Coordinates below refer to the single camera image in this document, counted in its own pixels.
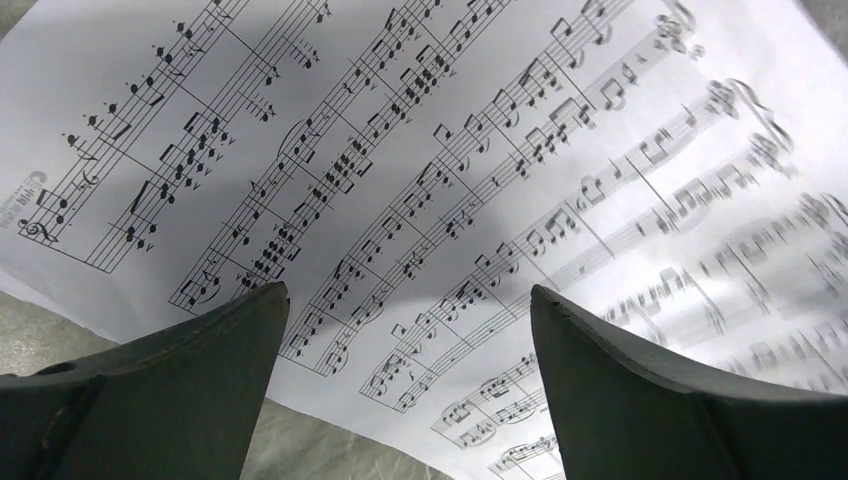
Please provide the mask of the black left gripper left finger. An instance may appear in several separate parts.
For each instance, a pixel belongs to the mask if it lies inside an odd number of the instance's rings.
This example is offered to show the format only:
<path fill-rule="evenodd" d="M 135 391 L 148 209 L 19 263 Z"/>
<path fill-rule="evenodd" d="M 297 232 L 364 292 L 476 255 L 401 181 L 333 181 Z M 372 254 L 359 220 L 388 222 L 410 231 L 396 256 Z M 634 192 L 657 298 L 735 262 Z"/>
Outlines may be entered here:
<path fill-rule="evenodd" d="M 281 282 L 112 349 L 1 378 L 5 479 L 236 479 L 290 311 Z"/>

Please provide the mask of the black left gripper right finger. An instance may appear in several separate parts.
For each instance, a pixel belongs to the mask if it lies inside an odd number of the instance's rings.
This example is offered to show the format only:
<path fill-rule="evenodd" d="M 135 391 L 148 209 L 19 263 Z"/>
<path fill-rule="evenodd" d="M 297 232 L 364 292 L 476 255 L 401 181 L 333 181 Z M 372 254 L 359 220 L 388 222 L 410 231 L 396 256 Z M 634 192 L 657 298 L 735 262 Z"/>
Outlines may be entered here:
<path fill-rule="evenodd" d="M 729 373 L 531 291 L 569 479 L 843 479 L 847 400 Z"/>

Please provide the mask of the white sheet music paper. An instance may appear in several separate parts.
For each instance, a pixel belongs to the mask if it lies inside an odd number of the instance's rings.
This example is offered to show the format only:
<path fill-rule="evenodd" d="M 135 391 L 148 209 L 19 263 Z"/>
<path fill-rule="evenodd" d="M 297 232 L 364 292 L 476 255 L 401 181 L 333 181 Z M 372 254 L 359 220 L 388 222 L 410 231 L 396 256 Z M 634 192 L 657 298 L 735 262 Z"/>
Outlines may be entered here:
<path fill-rule="evenodd" d="M 116 342 L 282 282 L 276 402 L 572 479 L 542 286 L 847 396 L 847 67 L 797 1 L 40 1 L 1 43 L 1 288 Z"/>

